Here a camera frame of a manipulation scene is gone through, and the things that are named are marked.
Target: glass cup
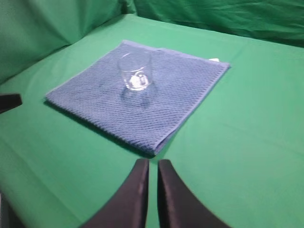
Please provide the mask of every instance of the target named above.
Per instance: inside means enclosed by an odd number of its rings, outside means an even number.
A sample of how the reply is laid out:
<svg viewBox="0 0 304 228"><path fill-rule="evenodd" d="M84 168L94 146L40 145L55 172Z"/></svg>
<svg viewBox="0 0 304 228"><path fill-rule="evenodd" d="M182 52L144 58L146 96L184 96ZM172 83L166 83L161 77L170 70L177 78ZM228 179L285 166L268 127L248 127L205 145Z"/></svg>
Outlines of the glass cup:
<svg viewBox="0 0 304 228"><path fill-rule="evenodd" d="M151 56L148 52L130 52L119 59L125 86L130 90L144 90L152 83Z"/></svg>

